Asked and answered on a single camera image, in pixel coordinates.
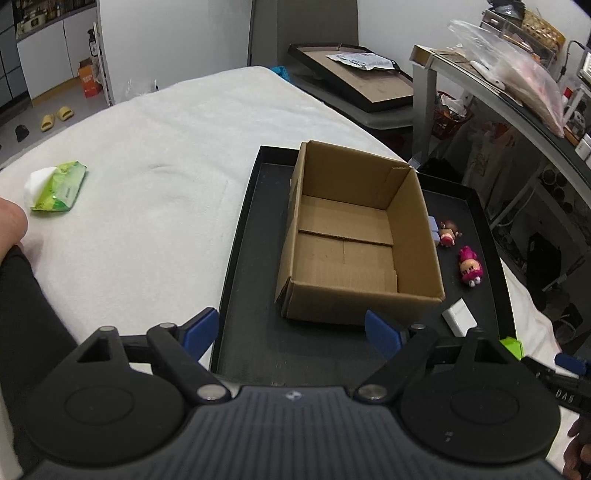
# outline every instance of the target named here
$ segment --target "black tray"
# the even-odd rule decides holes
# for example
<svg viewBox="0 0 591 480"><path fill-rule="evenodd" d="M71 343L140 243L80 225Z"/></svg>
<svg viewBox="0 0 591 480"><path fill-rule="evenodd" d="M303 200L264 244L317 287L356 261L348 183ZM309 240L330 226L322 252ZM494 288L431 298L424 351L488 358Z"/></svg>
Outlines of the black tray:
<svg viewBox="0 0 591 480"><path fill-rule="evenodd" d="M261 147L256 158L220 302L212 371L240 384L354 388L384 363L366 340L363 327L287 320L274 303L297 154L297 150ZM441 312L463 297L479 326L500 338L514 337L501 261L476 193L426 175L419 174L419 179L429 213L437 220L455 220L463 233L456 247L438 248L446 300L422 322L451 335ZM485 276L475 288L466 287L459 278L460 245L482 254Z"/></svg>
<svg viewBox="0 0 591 480"><path fill-rule="evenodd" d="M355 48L367 53L373 52L368 48L360 47L359 45L349 45L346 43L296 43L290 45L289 49L287 50L289 55L302 62L310 70L312 70L312 72L330 83L346 100L351 102L356 107L361 108L361 110L364 112L383 112L384 110L392 110L394 108L400 108L413 104L413 95L390 100L382 100L381 102L372 102L365 95L361 94L351 85L349 85L346 81L342 80L339 76L335 75L329 69L323 67L320 63L316 62L314 59L311 59L308 55L303 53L300 50L302 47L345 47ZM402 70L397 70L397 73L398 75L401 75L410 81L413 80L410 75L407 75Z"/></svg>

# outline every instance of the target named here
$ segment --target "blue object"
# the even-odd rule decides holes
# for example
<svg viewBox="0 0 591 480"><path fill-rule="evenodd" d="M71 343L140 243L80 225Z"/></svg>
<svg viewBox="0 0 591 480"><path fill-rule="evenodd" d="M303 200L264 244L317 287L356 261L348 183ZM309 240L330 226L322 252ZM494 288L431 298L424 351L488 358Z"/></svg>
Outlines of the blue object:
<svg viewBox="0 0 591 480"><path fill-rule="evenodd" d="M386 360L390 360L404 345L402 334L371 310L365 313L365 336Z"/></svg>
<svg viewBox="0 0 591 480"><path fill-rule="evenodd" d="M206 308L178 329L178 341L191 357L199 362L217 338L219 316L214 308Z"/></svg>
<svg viewBox="0 0 591 480"><path fill-rule="evenodd" d="M273 67L273 68L271 68L271 71L275 72L277 75L279 75L286 82L291 83L290 74L287 73L287 69L285 67Z"/></svg>
<svg viewBox="0 0 591 480"><path fill-rule="evenodd" d="M437 220L435 220L435 217L429 217L429 228L431 230L431 238L433 238L436 245L439 245L441 237L439 237L439 227L437 226Z"/></svg>
<svg viewBox="0 0 591 480"><path fill-rule="evenodd" d="M558 353L554 357L554 363L580 377L584 377L587 373L588 365L585 360L566 355L566 353Z"/></svg>
<svg viewBox="0 0 591 480"><path fill-rule="evenodd" d="M439 231L439 227L437 226L437 220L435 220L435 217L429 217L429 228L432 232Z"/></svg>

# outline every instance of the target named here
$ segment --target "green wet wipes pack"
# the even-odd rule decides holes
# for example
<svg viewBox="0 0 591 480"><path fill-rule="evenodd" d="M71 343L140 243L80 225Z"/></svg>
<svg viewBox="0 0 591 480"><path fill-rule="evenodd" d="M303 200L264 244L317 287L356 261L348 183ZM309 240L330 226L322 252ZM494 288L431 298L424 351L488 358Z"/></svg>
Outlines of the green wet wipes pack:
<svg viewBox="0 0 591 480"><path fill-rule="evenodd" d="M80 185L86 174L86 166L78 161L62 163L52 169L44 169L45 176L41 175L37 179L31 175L30 183L36 184L30 191L31 210L42 212L67 212L70 210L78 192Z"/></svg>

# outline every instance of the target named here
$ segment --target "orange basket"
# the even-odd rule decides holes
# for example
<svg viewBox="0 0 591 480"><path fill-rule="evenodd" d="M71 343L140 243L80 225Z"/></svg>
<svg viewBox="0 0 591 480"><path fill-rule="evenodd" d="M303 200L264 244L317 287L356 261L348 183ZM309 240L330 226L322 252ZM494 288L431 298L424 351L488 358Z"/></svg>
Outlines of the orange basket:
<svg viewBox="0 0 591 480"><path fill-rule="evenodd" d="M566 41L562 33L530 10L525 11L521 28L557 55Z"/></svg>
<svg viewBox="0 0 591 480"><path fill-rule="evenodd" d="M441 96L449 97L455 100L450 94L445 92L438 92ZM449 116L446 111L435 110L433 112L433 130L431 134L439 140L447 140L453 137L460 127L473 117L473 113L466 107L466 117L463 120L455 120Z"/></svg>

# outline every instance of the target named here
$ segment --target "person's arm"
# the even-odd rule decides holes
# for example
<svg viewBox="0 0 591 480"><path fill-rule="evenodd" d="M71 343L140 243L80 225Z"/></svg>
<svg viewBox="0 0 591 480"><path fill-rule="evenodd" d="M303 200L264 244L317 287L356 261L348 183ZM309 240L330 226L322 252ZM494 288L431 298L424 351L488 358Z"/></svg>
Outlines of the person's arm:
<svg viewBox="0 0 591 480"><path fill-rule="evenodd" d="M573 423L568 432L568 436L573 437L573 439L564 451L562 474L569 480L584 480L580 471L589 471L589 465L591 465L589 432L591 432L591 420L582 416Z"/></svg>
<svg viewBox="0 0 591 480"><path fill-rule="evenodd" d="M14 449L27 472L38 457L25 432L27 398L75 347L33 271L15 246L27 231L27 217L0 199L0 386L14 432Z"/></svg>

